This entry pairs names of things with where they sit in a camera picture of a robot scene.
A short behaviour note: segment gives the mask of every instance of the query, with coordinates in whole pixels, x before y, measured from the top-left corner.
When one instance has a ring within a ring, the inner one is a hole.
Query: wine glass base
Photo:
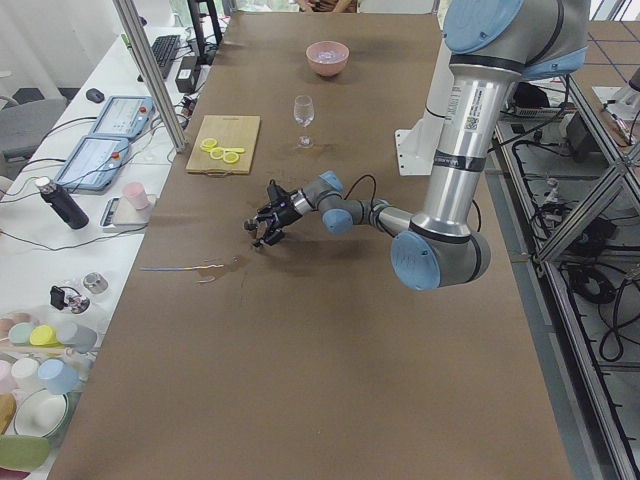
[[[298,147],[311,148],[313,147],[313,139],[311,137],[302,136],[298,138]]]

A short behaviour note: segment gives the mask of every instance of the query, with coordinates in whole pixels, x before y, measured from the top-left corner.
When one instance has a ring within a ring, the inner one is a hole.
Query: black keyboard
[[[153,45],[151,45],[151,51],[156,57],[156,62],[158,62],[158,67],[160,67],[163,79],[169,76],[171,65],[176,58],[179,47],[180,35],[163,35],[156,38]]]

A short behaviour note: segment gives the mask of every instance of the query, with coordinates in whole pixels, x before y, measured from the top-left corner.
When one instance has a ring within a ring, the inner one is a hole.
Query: black mouse
[[[104,100],[104,93],[97,88],[90,88],[87,90],[87,99],[94,103],[101,103]]]

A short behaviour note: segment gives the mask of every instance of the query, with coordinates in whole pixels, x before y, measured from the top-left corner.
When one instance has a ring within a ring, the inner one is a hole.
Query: tablet
[[[129,153],[129,140],[87,135],[64,163],[54,181],[70,190],[99,192],[107,188]]]
[[[151,97],[109,97],[89,133],[133,140],[151,118],[153,108]]]

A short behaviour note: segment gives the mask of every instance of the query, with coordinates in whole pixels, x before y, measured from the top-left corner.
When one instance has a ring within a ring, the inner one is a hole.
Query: white table
[[[150,41],[153,41],[156,36],[167,34],[180,34],[183,40],[187,36],[184,28],[154,28],[147,31]],[[186,51],[186,49],[180,50],[178,56]],[[174,82],[179,63],[174,62],[166,80],[166,86],[174,104],[177,104],[183,96],[178,92]],[[204,81],[206,73],[208,73],[207,68],[203,68],[200,82]],[[104,102],[95,104],[87,100],[85,92],[89,88],[97,88],[107,98],[111,95],[149,95],[145,84],[138,82],[137,77],[138,70],[124,43],[118,37],[56,125],[75,118],[97,116],[100,113]],[[89,132],[92,123],[92,121],[77,122],[60,128],[45,139],[32,159],[67,158],[78,140]],[[9,195],[0,202],[0,229],[52,248],[76,245],[101,236],[113,235],[113,233],[104,232],[99,226],[108,200],[119,197],[122,187],[132,181],[142,182],[148,193],[159,195],[175,155],[173,144],[164,127],[158,128],[153,136],[150,134],[142,136],[132,145],[130,155],[138,151],[141,153],[122,168],[106,191],[100,194],[73,195],[89,217],[89,224],[80,230],[70,229],[40,198],[39,194],[15,203],[7,203],[8,200],[37,192],[33,180],[30,179],[44,175],[53,178],[62,164],[51,161],[27,165],[13,183],[8,192]],[[19,192],[25,182],[28,184],[19,195],[10,196]],[[143,235],[144,230],[57,252],[47,251],[0,235],[0,272],[2,272],[0,313],[26,311],[43,323],[50,323],[62,315],[49,305],[51,286],[61,285],[66,280],[82,279],[90,272],[99,272],[107,279],[109,288],[104,294],[94,299],[95,304],[104,310],[105,323],[108,323],[124,288]],[[65,316],[82,323],[79,320],[81,316],[69,314]],[[32,472],[28,478],[46,478],[54,460],[55,451],[45,465]]]

